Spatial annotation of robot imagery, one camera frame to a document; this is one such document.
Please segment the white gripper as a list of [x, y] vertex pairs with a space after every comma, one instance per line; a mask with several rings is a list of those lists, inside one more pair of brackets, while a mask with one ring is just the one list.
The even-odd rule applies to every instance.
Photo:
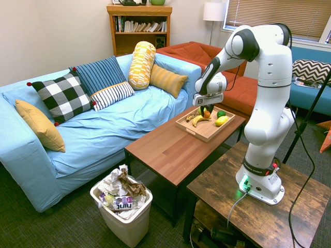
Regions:
[[207, 111], [211, 114], [214, 109], [214, 104], [220, 103], [223, 101], [223, 93], [219, 92], [217, 94], [211, 95], [201, 95], [196, 93], [193, 95], [193, 105], [199, 106], [198, 114], [204, 116], [206, 110], [205, 106], [207, 105]]

